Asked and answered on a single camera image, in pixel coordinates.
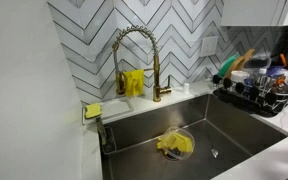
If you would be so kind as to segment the blue lunch box lid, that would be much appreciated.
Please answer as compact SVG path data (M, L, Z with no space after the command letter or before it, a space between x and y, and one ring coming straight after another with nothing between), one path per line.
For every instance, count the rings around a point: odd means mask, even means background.
M266 75L267 76L274 76L276 73L278 73L281 69L283 69L283 66L270 66L267 69Z

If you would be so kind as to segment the gold spring kitchen faucet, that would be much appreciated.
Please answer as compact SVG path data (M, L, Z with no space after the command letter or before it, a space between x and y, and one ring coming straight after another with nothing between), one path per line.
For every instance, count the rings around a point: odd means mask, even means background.
M113 51L113 59L115 64L115 74L116 74L116 93L118 95L125 95L126 94L126 85L125 81L127 77L125 76L125 73L119 69L118 62L117 62L117 51L119 49L119 45L121 44L121 41L123 38L132 33L132 32L138 32L140 33L144 38L149 39L152 44L152 50L153 50L153 67L148 68L148 71L152 71L154 73L154 84L153 84L153 101L154 102L160 102L161 101L161 95L170 93L171 88L169 85L166 87L161 87L159 82L159 72L160 72L160 63L159 63L159 51L157 49L157 42L156 38L154 37L154 34L147 28L143 26L138 25L132 25L131 27L127 27L126 29L123 29L119 35L116 37L116 40L114 41L112 45L112 51Z

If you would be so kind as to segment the yellow rubber glove on faucet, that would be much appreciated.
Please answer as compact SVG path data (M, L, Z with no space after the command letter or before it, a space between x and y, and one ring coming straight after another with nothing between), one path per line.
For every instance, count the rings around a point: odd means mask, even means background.
M144 70L125 71L125 94L127 96L136 96L143 93Z

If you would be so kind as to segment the white sponge tray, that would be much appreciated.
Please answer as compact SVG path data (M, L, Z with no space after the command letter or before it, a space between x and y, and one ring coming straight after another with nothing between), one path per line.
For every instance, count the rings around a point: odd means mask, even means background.
M117 98L110 101L100 102L102 114L90 119L84 117L85 109L82 108L82 124L89 125L95 121L97 117L106 120L115 116L126 114L134 110L133 105L127 97Z

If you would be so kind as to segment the small white bottle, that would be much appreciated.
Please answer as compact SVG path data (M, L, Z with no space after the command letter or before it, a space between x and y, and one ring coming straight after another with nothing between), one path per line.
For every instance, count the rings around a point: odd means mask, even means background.
M183 92L189 94L189 83L184 83Z

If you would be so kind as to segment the yellow green sponge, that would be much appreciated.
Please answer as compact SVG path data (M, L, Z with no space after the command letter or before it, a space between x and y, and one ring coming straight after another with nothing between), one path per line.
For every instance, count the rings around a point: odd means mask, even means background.
M85 106L84 109L85 109L84 117L86 119L90 119L102 114L101 106L99 103L89 104Z

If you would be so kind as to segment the yellow cloth in bowl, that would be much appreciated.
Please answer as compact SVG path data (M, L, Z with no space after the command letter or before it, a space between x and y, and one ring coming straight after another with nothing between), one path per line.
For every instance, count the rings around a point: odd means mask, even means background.
M174 150L177 148L180 152L192 152L192 141L187 136L178 132L171 132L158 139L157 148L167 148Z

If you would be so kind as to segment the clear glass bowl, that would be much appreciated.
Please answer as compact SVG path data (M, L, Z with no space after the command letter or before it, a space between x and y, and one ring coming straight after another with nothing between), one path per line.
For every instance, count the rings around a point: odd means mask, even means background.
M168 128L165 133L158 138L157 149L170 160L186 160L195 148L194 137L176 126Z

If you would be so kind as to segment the black sink caddy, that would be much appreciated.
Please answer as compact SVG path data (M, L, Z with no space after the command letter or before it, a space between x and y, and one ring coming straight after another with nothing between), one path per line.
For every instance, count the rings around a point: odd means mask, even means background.
M96 118L97 130L101 138L101 145L104 154L110 154L117 150L113 130L103 125L100 117Z

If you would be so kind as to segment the green cutting board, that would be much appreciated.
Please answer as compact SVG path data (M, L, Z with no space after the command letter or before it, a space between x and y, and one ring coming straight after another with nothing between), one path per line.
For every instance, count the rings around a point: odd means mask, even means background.
M226 74L226 71L231 66L231 64L235 61L236 58L238 58L240 54L237 52L231 57L229 57L223 64L222 68L219 70L218 74L220 77L224 77Z

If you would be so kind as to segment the metal spoon in sink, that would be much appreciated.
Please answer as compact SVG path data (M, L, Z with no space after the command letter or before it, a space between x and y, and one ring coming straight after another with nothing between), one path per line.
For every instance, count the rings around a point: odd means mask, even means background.
M209 140L210 145L211 145L211 153L212 153L214 158L217 158L219 155L219 152L215 149L215 146L213 144L213 141L212 141L210 134L207 134L207 137L208 137L208 140Z

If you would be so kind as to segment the white bowl in rack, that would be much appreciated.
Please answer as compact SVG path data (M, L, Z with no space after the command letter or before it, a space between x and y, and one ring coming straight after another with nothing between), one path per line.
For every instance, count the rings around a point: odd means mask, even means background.
M231 72L230 79L235 83L243 83L246 78L249 77L249 73L241 70L234 70Z

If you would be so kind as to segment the stainless steel sink basin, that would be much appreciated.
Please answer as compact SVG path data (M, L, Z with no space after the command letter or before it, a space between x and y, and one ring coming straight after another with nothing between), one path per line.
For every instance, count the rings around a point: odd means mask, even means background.
M195 139L192 155L170 160L157 138L180 127ZM210 180L284 140L288 133L207 94L105 125L117 150L102 154L104 180ZM211 153L210 134L217 158Z

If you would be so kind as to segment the white upper cabinet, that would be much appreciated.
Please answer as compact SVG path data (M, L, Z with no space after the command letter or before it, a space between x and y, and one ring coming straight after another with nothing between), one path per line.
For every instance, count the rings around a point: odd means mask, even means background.
M222 26L288 26L288 0L224 0Z

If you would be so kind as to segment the black dish drying rack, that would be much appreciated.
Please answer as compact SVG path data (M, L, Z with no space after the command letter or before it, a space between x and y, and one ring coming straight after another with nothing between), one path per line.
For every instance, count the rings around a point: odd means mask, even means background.
M248 113L273 117L288 105L288 82L284 75L257 75L243 82L214 75L213 94L223 102Z

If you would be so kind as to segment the white wall outlet plate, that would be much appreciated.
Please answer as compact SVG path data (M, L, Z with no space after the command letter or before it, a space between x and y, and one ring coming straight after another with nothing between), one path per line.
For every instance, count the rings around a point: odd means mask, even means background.
M217 42L218 42L217 36L205 37L202 40L201 56L206 57L206 56L215 55Z

